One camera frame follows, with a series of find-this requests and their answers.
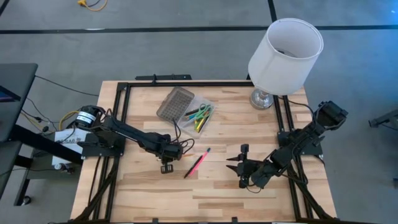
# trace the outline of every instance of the floor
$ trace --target floor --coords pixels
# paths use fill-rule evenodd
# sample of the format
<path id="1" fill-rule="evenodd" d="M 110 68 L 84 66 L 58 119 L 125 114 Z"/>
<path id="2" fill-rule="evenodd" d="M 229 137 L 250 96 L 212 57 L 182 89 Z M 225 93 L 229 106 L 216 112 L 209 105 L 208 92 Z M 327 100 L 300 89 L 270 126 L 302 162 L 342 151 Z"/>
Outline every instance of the floor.
<path id="1" fill-rule="evenodd" d="M 278 18 L 316 26 L 398 24 L 394 0 L 274 0 Z M 0 30 L 98 29 L 173 26 L 267 26 L 266 0 L 112 0 L 90 12 L 75 0 L 10 0 Z M 35 62 L 37 75 L 98 93 L 103 80 L 137 75 L 191 74 L 194 79 L 244 79 L 264 31 L 7 34 L 0 35 L 0 62 Z M 395 223 L 398 190 L 397 133 L 371 129 L 368 120 L 398 108 L 398 30 L 321 30 L 325 48 L 305 88 L 310 106 L 333 100 L 349 112 L 347 122 L 326 133 L 326 172 L 343 220 Z M 36 80 L 30 91 L 44 115 L 58 120 L 96 98 Z M 36 113 L 27 102 L 25 110 Z M 19 123 L 34 130 L 25 120 Z M 24 148 L 21 154 L 29 155 Z M 22 173 L 12 173 L 0 201 L 1 223 L 65 222 L 78 180 L 31 182 L 34 202 L 13 207 Z"/>

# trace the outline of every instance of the lamp base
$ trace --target lamp base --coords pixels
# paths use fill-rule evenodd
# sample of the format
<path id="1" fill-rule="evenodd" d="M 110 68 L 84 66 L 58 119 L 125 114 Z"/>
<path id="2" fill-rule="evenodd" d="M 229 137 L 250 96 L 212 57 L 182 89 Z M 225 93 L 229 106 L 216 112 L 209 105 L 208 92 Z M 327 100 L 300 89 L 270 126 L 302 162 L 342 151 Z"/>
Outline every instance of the lamp base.
<path id="1" fill-rule="evenodd" d="M 257 110 L 265 110 L 269 108 L 274 103 L 274 97 L 261 91 L 259 89 L 255 89 L 250 96 L 250 104 Z"/>

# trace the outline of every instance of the table lamp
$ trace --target table lamp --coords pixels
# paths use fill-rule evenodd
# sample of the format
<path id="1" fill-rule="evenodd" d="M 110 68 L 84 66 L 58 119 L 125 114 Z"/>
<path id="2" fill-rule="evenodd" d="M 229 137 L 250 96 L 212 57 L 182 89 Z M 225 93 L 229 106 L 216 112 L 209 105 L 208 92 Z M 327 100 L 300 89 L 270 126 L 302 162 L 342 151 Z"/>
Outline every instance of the table lamp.
<path id="1" fill-rule="evenodd" d="M 249 76 L 256 89 L 250 103 L 264 110 L 272 95 L 289 95 L 303 86 L 321 51 L 321 33 L 300 19 L 273 22 L 249 62 Z"/>

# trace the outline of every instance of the computer monitor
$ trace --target computer monitor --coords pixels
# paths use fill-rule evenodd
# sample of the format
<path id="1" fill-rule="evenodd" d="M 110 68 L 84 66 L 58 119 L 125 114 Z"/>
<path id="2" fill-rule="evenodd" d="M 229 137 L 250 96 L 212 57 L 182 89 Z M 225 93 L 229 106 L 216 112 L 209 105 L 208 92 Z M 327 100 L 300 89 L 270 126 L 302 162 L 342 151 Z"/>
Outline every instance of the computer monitor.
<path id="1" fill-rule="evenodd" d="M 0 103 L 20 101 L 21 98 L 17 94 L 9 91 L 3 86 L 0 86 Z"/>

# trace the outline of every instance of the wooden tabletop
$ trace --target wooden tabletop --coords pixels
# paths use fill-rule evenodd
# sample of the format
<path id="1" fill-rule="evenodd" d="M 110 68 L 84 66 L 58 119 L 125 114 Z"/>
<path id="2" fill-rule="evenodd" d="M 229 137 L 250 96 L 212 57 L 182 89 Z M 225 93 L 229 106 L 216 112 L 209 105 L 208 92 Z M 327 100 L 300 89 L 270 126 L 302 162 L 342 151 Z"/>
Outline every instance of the wooden tabletop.
<path id="1" fill-rule="evenodd" d="M 103 82 L 98 106 L 105 109 L 113 107 L 116 85 L 117 81 Z M 248 157 L 259 160 L 278 148 L 276 133 L 279 129 L 274 106 L 264 111 L 255 110 L 249 103 L 253 87 L 184 88 L 214 102 L 215 113 L 200 139 L 196 139 L 193 149 L 180 161 L 172 163 L 175 171 L 171 174 L 161 174 L 160 161 L 127 140 L 119 165 L 111 221 L 150 222 L 152 218 L 159 218 L 160 222 L 230 222 L 231 217 L 238 217 L 240 222 L 295 220 L 289 183 L 285 177 L 271 178 L 261 192 L 254 194 L 240 189 L 239 178 L 225 166 L 237 164 L 226 159 L 237 156 L 241 144 L 248 143 Z M 173 136 L 174 127 L 156 116 L 161 102 L 171 90 L 172 87 L 132 88 L 126 123 L 145 132 Z M 308 103 L 304 89 L 290 95 L 289 99 Z M 286 120 L 282 101 L 280 106 Z M 290 107 L 296 128 L 302 128 L 311 121 L 306 107 L 293 104 Z M 180 139 L 187 138 L 189 136 L 182 134 Z M 184 179 L 187 170 L 209 147 L 211 151 L 199 169 L 192 177 Z M 313 156 L 302 156 L 302 160 L 309 179 L 308 189 L 325 211 L 335 216 L 323 164 Z M 97 158 L 84 161 L 71 218 L 78 216 L 87 206 L 96 161 Z M 251 190 L 256 191 L 257 188 L 251 187 Z M 305 217 L 302 195 L 297 191 L 302 216 Z M 99 217 L 104 216 L 106 200 L 102 203 Z"/>

